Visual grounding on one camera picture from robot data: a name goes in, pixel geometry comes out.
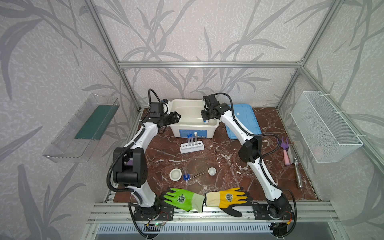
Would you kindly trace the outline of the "white plastic storage bin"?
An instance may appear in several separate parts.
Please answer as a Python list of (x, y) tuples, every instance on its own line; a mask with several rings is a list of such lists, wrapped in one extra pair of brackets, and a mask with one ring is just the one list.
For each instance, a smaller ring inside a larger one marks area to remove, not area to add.
[(171, 112), (181, 115), (178, 123), (170, 125), (176, 138), (187, 138), (188, 135), (197, 133), (200, 139), (211, 139), (214, 137), (218, 120), (204, 121), (201, 111), (204, 110), (202, 100), (172, 100)]

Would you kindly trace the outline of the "white capped test tube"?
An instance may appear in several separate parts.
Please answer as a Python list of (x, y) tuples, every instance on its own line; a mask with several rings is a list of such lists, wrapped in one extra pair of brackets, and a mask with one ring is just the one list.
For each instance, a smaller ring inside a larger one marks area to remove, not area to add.
[(197, 132), (194, 132), (194, 145), (198, 144)]

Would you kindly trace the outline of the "white shallow ceramic dish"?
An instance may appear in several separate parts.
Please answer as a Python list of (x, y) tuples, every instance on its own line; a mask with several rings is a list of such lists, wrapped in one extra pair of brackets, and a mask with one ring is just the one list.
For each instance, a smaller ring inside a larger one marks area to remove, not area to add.
[(169, 177), (172, 181), (176, 182), (179, 181), (182, 178), (183, 174), (181, 169), (172, 169), (169, 173)]

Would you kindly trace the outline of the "blue handled metal tweezers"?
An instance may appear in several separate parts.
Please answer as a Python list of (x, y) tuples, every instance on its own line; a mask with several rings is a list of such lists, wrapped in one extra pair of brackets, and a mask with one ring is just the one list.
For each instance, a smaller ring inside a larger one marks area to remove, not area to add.
[(183, 180), (184, 181), (189, 181), (191, 179), (194, 179), (194, 178), (197, 178), (199, 176), (202, 176), (204, 175), (206, 172), (205, 171), (201, 171), (200, 173), (197, 173), (195, 175), (190, 175), (190, 174), (186, 174), (186, 175), (183, 175)]

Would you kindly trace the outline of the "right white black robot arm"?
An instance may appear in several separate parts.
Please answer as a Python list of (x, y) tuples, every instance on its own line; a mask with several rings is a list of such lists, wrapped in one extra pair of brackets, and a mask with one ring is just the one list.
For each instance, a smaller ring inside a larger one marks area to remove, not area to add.
[[(278, 150), (281, 140), (276, 134), (254, 134), (248, 130), (236, 117), (231, 97), (225, 93), (216, 93), (203, 97), (204, 109), (201, 111), (204, 121), (219, 120), (224, 123), (237, 137), (241, 143), (238, 152), (240, 159), (247, 163), (259, 180), (268, 203), (268, 212), (273, 219), (278, 219), (291, 209), (291, 204), (284, 194), (284, 189), (277, 186), (264, 158)], [(262, 137), (275, 137), (278, 141), (277, 147), (262, 154)]]

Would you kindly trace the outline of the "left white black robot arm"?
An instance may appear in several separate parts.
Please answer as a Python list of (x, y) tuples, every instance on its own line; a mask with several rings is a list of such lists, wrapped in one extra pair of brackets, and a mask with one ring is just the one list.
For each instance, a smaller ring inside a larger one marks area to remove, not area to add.
[(148, 90), (149, 108), (140, 120), (139, 132), (124, 147), (113, 152), (113, 162), (107, 172), (107, 187), (111, 192), (129, 192), (136, 202), (132, 205), (153, 208), (157, 196), (148, 182), (146, 150), (159, 129), (176, 124), (181, 115), (172, 112), (169, 101), (161, 100), (153, 89)]

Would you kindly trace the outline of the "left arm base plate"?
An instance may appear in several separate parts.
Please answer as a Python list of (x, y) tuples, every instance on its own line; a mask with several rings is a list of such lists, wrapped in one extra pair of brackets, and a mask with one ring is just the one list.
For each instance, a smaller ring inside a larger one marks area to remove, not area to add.
[(174, 217), (174, 208), (167, 206), (153, 207), (136, 207), (134, 210), (134, 219), (136, 221), (149, 221), (155, 219), (157, 221), (171, 221)]

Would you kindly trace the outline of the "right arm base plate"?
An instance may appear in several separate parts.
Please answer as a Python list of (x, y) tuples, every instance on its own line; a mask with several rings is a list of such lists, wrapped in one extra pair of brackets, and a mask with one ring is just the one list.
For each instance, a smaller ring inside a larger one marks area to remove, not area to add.
[(260, 204), (258, 202), (254, 202), (252, 208), (256, 220), (289, 222), (292, 221), (295, 216), (295, 211), (291, 205), (280, 213), (270, 205)]

